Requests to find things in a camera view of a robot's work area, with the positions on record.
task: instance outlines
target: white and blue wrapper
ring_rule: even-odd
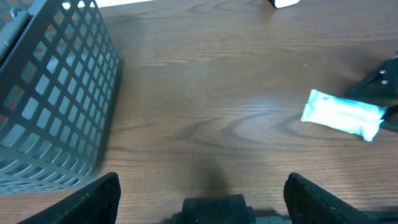
[[[309,121],[357,134],[372,141],[387,108],[347,100],[312,90],[301,121]]]

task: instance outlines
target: wood grain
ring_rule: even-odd
[[[102,9],[125,60],[101,171],[121,180],[118,223],[160,223],[184,198],[235,193],[285,215],[291,172],[356,208],[396,209],[397,134],[365,142],[300,117],[311,89],[341,96],[394,55],[397,7],[161,0]],[[70,193],[0,197],[0,217],[18,222]]]

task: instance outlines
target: gray plastic basket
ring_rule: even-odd
[[[0,33],[0,194],[89,184],[121,78],[93,0],[36,0],[28,13]]]

